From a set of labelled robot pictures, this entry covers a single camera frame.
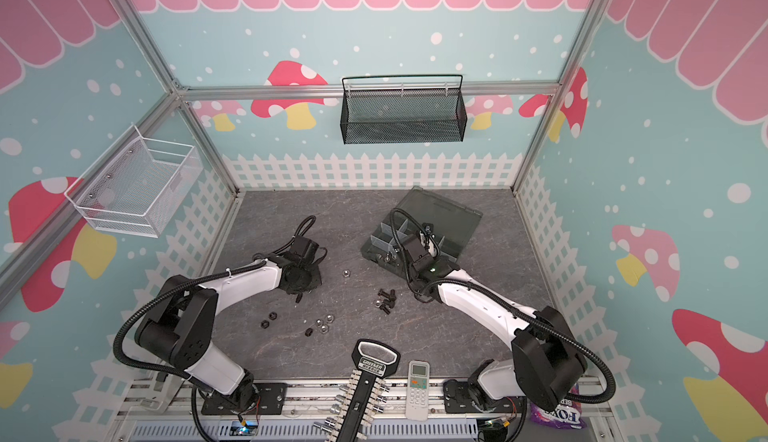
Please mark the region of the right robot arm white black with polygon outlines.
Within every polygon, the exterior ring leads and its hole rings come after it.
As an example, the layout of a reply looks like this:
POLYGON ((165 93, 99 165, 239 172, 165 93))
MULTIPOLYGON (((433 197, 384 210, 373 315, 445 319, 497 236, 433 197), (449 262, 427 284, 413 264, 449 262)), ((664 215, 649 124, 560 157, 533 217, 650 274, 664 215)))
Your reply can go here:
POLYGON ((467 397, 481 411, 508 397, 525 397, 547 411, 563 400, 610 401, 617 382, 608 365, 576 340, 555 308, 513 302, 443 256, 433 234, 400 208, 388 214, 396 257, 414 298, 457 309, 509 346, 512 357, 489 359, 467 379, 467 397))

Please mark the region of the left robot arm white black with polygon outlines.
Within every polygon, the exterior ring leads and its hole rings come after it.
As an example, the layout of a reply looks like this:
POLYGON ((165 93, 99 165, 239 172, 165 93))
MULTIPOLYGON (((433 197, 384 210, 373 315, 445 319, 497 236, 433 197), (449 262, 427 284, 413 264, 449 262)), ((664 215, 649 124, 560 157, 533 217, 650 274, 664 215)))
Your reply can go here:
POLYGON ((258 400, 253 375, 212 341, 216 316, 261 293, 281 290, 301 296, 319 287, 323 256, 307 237, 316 217, 306 217, 290 240, 251 263, 197 279, 176 275, 137 309, 113 340, 113 355, 137 369, 191 382, 206 396, 220 396, 244 411, 258 400))

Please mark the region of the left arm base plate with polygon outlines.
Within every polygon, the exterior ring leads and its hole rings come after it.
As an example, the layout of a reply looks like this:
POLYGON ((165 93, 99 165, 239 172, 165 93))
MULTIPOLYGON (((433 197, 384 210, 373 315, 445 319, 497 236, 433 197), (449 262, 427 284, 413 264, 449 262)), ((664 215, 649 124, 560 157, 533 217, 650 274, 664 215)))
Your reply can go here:
POLYGON ((247 383, 230 395, 213 392, 204 398, 203 415, 281 415, 286 383, 247 383))

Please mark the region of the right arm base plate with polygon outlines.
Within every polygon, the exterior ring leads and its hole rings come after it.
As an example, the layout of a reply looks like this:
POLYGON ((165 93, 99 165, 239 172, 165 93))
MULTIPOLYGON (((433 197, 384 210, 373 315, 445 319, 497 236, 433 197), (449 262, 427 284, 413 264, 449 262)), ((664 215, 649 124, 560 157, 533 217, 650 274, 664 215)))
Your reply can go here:
POLYGON ((487 409, 484 395, 476 383, 448 379, 443 383, 442 390, 446 413, 480 413, 487 409))

